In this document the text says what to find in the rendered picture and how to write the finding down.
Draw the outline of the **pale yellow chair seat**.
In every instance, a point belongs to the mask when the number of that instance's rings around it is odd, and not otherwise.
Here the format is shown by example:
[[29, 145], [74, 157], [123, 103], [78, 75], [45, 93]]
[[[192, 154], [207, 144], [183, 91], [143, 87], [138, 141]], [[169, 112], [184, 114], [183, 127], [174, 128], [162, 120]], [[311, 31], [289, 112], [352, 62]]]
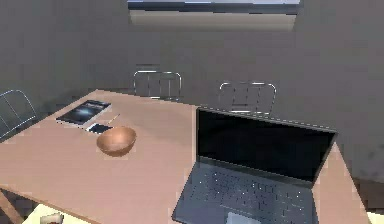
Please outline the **pale yellow chair seat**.
[[39, 204], [22, 224], [90, 224], [87, 221]]

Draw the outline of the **brown wooden table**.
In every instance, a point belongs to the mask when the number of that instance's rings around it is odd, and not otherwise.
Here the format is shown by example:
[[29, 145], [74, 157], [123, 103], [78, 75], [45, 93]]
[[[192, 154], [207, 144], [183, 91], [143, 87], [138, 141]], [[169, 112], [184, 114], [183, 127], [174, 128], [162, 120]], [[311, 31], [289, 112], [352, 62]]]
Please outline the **brown wooden table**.
[[[97, 90], [103, 118], [136, 131], [113, 158], [94, 134], [49, 116], [0, 144], [0, 188], [95, 224], [180, 224], [173, 210], [196, 162], [194, 105]], [[334, 141], [312, 189], [319, 224], [370, 224]]]

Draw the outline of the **dark blue book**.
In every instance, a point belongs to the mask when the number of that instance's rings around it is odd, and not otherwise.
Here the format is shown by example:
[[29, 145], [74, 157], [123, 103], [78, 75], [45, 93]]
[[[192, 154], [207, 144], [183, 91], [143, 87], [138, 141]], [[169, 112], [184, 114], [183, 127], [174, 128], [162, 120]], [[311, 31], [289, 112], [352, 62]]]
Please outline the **dark blue book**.
[[56, 118], [57, 122], [83, 126], [111, 107], [110, 103], [87, 100]]

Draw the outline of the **black mobile phone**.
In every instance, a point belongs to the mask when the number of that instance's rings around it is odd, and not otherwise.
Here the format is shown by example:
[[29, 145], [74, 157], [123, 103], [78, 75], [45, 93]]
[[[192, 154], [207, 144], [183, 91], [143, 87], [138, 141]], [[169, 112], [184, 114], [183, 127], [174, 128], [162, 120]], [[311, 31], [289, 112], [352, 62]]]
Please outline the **black mobile phone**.
[[86, 131], [91, 132], [91, 133], [95, 133], [95, 134], [102, 134], [109, 129], [111, 129], [111, 126], [107, 126], [107, 125], [99, 124], [99, 123], [94, 123], [94, 124], [90, 125], [86, 129]]

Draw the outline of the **dark grey laptop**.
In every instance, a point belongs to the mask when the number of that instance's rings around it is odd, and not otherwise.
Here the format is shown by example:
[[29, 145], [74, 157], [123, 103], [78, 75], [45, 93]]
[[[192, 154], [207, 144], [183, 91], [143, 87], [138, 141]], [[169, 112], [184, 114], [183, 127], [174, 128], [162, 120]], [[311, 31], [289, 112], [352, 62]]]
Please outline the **dark grey laptop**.
[[199, 107], [180, 224], [319, 224], [312, 189], [337, 132]]

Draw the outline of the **brown wooden bowl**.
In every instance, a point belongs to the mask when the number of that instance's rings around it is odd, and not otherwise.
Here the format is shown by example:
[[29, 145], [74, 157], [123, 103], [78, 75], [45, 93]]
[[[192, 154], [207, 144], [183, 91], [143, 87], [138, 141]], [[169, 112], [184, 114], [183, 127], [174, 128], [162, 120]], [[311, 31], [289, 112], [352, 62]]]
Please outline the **brown wooden bowl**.
[[133, 148], [136, 138], [136, 131], [132, 128], [113, 127], [97, 138], [96, 145], [107, 155], [121, 157]]

